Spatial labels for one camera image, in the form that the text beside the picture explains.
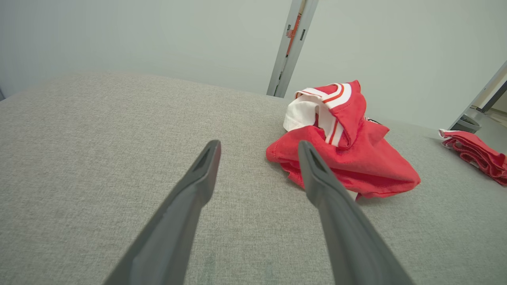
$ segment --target garment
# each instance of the garment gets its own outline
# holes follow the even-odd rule
[[[388,197],[416,187],[419,175],[385,139],[386,126],[365,117],[366,100],[358,81],[295,94],[287,107],[288,131],[266,150],[269,161],[280,163],[289,178],[304,187],[298,143],[313,144],[348,190],[358,197]]]
[[[439,130],[439,135],[449,138],[442,142],[448,149],[458,152],[459,157],[477,167],[499,184],[507,185],[507,160],[490,148],[475,134],[465,131]]]

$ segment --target gray fabric surface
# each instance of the gray fabric surface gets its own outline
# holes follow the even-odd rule
[[[331,284],[318,213],[265,158],[286,100],[154,76],[76,75],[0,102],[0,283],[100,284],[204,145],[215,192],[187,284]],[[507,280],[507,190],[390,121],[415,190],[359,204],[417,284]]]

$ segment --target gray table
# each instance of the gray table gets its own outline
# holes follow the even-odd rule
[[[0,283],[100,284],[202,147],[220,139],[187,284],[331,284],[317,211],[266,147],[288,101],[154,76],[76,75],[0,102]],[[381,121],[422,178],[359,204],[417,284],[507,280],[507,190]]]

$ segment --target red cloth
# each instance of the red cloth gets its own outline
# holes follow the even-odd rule
[[[304,126],[289,131],[270,145],[266,150],[267,159],[280,163],[289,172],[289,178],[304,188],[298,143],[307,140],[345,188],[359,193],[357,197],[388,197],[412,190],[421,179],[410,163],[384,139],[389,129],[365,118],[366,100],[360,92],[359,82],[348,83],[350,88],[344,88],[344,85],[339,84],[342,92],[337,96],[321,98],[326,106],[335,106],[329,110],[337,119],[337,125],[343,127],[338,142],[333,141],[333,135],[326,142],[324,131],[314,125]],[[315,89],[331,94],[337,88],[337,85],[329,85]],[[349,90],[350,98],[333,102],[340,99],[343,90]]]
[[[499,184],[507,185],[507,160],[505,154],[490,148],[475,134],[465,131],[440,130],[440,136],[450,138],[442,144],[458,152],[459,157],[474,165]]]

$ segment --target folded red garment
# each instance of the folded red garment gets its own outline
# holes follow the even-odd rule
[[[384,139],[389,129],[365,118],[365,110],[358,81],[299,91],[287,108],[284,127],[289,132],[267,148],[266,157],[280,163],[304,188],[298,143],[307,140],[345,188],[359,193],[357,197],[412,190],[421,182],[419,175]]]
[[[475,134],[465,131],[439,130],[442,144],[458,152],[464,161],[480,169],[499,184],[507,185],[507,159],[505,154],[490,148]]]

